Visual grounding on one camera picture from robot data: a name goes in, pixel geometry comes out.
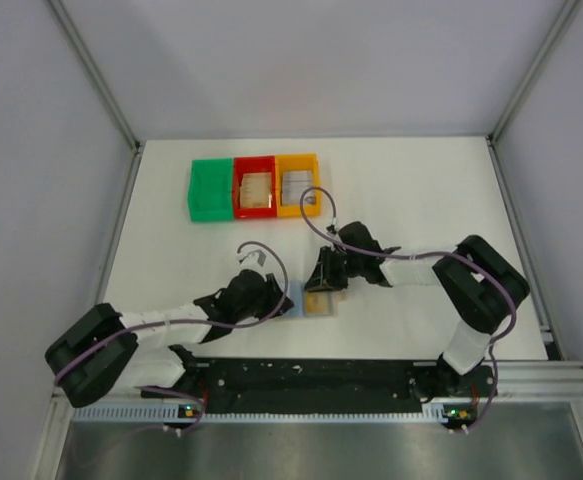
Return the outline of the beige card holder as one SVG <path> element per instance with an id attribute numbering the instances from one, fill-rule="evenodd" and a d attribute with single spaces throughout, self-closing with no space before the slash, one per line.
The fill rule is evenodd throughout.
<path id="1" fill-rule="evenodd" d="M 346 293 L 345 292 L 333 292 L 333 293 L 337 296 L 337 308 L 336 308 L 336 315 L 335 316 L 331 316 L 331 317 L 336 317 L 338 315 L 339 305 L 346 300 Z M 279 316 L 279 319 L 286 319 L 286 318 L 283 317 L 284 314 L 280 315 Z M 313 318 L 304 317 L 304 318 L 298 318 L 298 319 L 313 319 Z"/>

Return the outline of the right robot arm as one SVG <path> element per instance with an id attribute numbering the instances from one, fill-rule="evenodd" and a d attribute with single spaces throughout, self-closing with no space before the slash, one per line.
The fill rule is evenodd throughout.
<path id="1" fill-rule="evenodd" d="M 460 321 L 441 353 L 441 369 L 464 376 L 484 359 L 494 334 L 529 296 L 527 280 L 485 239 L 470 235 L 451 252 L 398 252 L 383 249 L 359 221 L 328 229 L 306 292 L 340 292 L 353 278 L 384 288 L 440 287 Z"/>

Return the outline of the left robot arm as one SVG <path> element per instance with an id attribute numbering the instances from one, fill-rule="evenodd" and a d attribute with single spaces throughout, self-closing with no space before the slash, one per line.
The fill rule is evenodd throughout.
<path id="1" fill-rule="evenodd" d="M 287 276 L 243 269 L 229 284 L 182 306 L 119 312 L 92 307 L 46 350 L 44 359 L 75 408 L 113 393 L 148 396 L 198 391 L 190 349 L 254 328 L 294 305 Z"/>

